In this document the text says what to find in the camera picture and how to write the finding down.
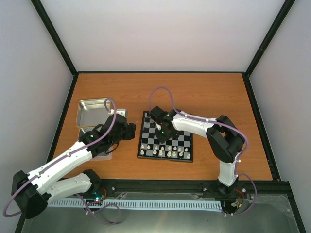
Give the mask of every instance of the wooden table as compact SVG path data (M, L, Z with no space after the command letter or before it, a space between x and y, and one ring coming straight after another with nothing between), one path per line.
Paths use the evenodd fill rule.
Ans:
M208 141L198 135L193 138L193 163L138 159L138 141L142 113L148 110L148 98L153 89L164 85L174 96L177 108L203 117L228 116L250 141L242 157L239 173L255 180L271 180L272 176L262 147L251 105L239 73L96 73L80 74L68 108L54 156L67 150L77 140L76 126L80 100L111 97L118 108L128 110L128 122L136 124L136 137L121 141L108 161L86 162L66 177L85 169L93 169L101 178L116 179L179 179L214 180L219 174L219 161ZM171 110L165 90L153 95L153 106Z

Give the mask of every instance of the chess board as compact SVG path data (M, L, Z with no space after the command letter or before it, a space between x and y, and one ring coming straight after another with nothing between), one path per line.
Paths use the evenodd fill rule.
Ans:
M138 158L193 162L192 133L180 131L180 136L176 140L170 139L160 143L155 136L155 131L156 124L148 117L148 111L144 111L138 145Z

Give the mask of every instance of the white backdrop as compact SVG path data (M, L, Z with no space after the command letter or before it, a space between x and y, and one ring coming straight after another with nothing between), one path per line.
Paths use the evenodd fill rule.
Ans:
M296 1L251 83L282 180L289 181L311 232L311 1Z
M29 0L0 1L0 51L0 232L11 233L13 175L45 164L72 75Z
M284 0L42 0L78 71L246 71Z

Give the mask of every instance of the black metal frame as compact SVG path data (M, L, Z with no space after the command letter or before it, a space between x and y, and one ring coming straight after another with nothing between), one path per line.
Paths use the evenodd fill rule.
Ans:
M64 105L63 112L60 117L60 121L55 133L54 140L52 142L52 146L48 155L47 161L50 161L53 158L56 145L59 139L59 135L62 130L63 123L65 121L66 113L69 107L69 103L75 88L75 84L78 79L78 75L80 73L241 73L245 88L249 97L249 101L255 116L256 124L259 130L259 134L261 137L261 141L263 144L264 151L267 156L267 160L269 163L270 171L273 177L272 181L255 181L258 193L264 194L286 194L289 198L292 211L294 213L296 222L298 224L298 228L301 233L306 232L300 213L298 211L290 184L288 182L281 181L276 162L272 153L272 149L268 140L268 136L263 125L263 121L260 115L260 111L256 102L256 98L252 89L252 85L250 83L249 77L254 71L256 65L260 61L263 53L265 52L266 48L268 47L269 43L273 39L274 35L276 34L278 28L280 27L281 23L283 22L284 18L286 17L287 13L289 12L290 8L292 7L295 0L285 0L283 6L281 7L277 17L275 18L272 26L270 27L267 35L265 36L263 42L261 43L260 47L258 48L252 62L250 63L246 72L192 72L192 71L79 71L75 69L68 53L64 45L62 44L49 16L47 15L42 3L40 0L31 0L35 9L37 10L38 14L40 15L44 25L46 26L48 32L50 33L55 45L57 46L59 52L61 53L63 59L65 60L69 70L73 75L72 83L69 89L69 93ZM127 192L181 192L181 193L201 193L203 197L213 197L209 192L204 192L203 187L209 186L214 181L165 181L165 180L102 180L102 185L106 187L109 196L115 196L123 191ZM253 187L250 182L248 181L239 181L239 185L244 186L250 192L253 191ZM16 233L20 233L25 221L25 217L21 215L17 228Z

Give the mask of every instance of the black square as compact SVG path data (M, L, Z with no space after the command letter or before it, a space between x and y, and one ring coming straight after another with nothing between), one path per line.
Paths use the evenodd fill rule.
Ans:
M141 153L140 153L140 151L139 151L140 156L144 156L144 155L146 155L147 150L142 150L142 151L144 151L144 154L141 154Z
M190 136L184 136L184 140L190 142Z

